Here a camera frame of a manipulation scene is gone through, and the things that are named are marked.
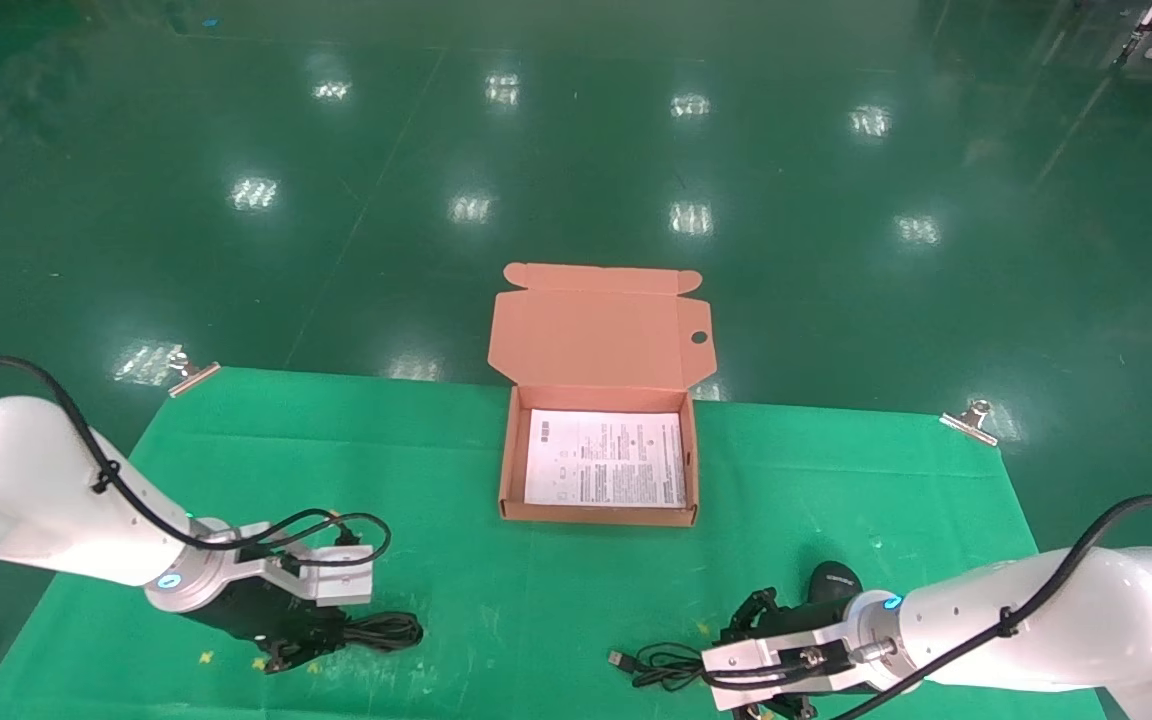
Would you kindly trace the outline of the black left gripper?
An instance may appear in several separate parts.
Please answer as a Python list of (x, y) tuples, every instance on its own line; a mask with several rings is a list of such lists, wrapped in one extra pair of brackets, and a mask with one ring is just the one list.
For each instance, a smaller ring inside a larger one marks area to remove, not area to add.
[(182, 617), (255, 643), (266, 653), (264, 674), (293, 670), (342, 650), (349, 626), (346, 611), (317, 606), (259, 578), (225, 585), (214, 600)]

